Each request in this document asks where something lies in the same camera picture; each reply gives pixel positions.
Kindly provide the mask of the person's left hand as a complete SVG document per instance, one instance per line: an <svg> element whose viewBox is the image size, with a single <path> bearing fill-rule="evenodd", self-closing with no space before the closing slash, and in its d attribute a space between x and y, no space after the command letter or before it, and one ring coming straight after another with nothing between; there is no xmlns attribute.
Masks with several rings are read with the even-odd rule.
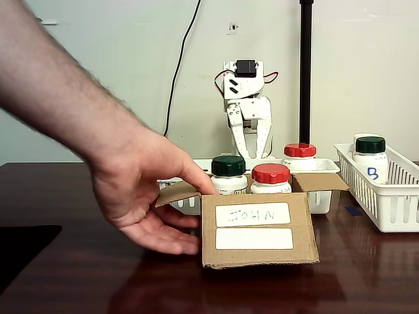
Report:
<svg viewBox="0 0 419 314"><path fill-rule="evenodd" d="M93 189L109 224L135 244L166 254L198 252L198 240L182 232L199 225L196 218L170 206L156 207L158 181L179 177L202 194L214 194L209 176L191 157L165 137L139 127L107 146L91 165Z"/></svg>

